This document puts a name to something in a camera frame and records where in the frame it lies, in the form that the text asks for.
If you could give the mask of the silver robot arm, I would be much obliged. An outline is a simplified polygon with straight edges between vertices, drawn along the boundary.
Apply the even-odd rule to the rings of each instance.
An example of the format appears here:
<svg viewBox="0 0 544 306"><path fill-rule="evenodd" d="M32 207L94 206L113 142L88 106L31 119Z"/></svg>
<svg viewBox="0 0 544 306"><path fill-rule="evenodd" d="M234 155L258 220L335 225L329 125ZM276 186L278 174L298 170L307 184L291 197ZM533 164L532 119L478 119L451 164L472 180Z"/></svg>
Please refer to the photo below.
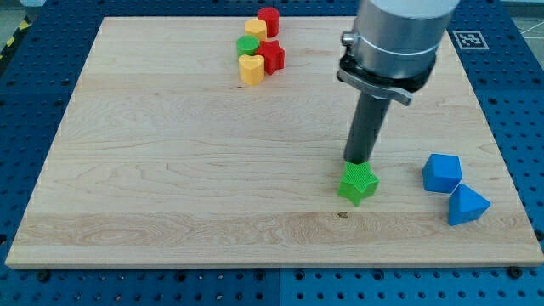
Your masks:
<svg viewBox="0 0 544 306"><path fill-rule="evenodd" d="M409 105L432 72L459 0L361 0L337 78L377 99Z"/></svg>

